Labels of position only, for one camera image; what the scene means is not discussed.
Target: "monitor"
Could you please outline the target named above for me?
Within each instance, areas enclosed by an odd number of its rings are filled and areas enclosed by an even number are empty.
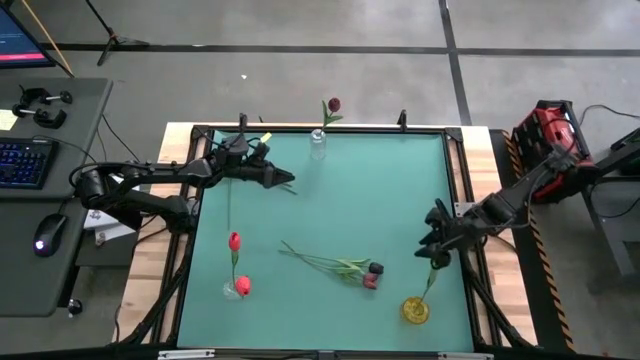
[[[47,66],[53,59],[0,2],[0,69]]]

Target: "yellow sticky note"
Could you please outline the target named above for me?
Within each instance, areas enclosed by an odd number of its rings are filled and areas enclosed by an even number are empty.
[[[0,109],[0,130],[9,131],[16,123],[18,117],[11,110]]]
[[[269,139],[271,139],[271,133],[266,133],[262,135],[262,137],[260,138],[260,142],[266,143],[267,141],[269,141]]]

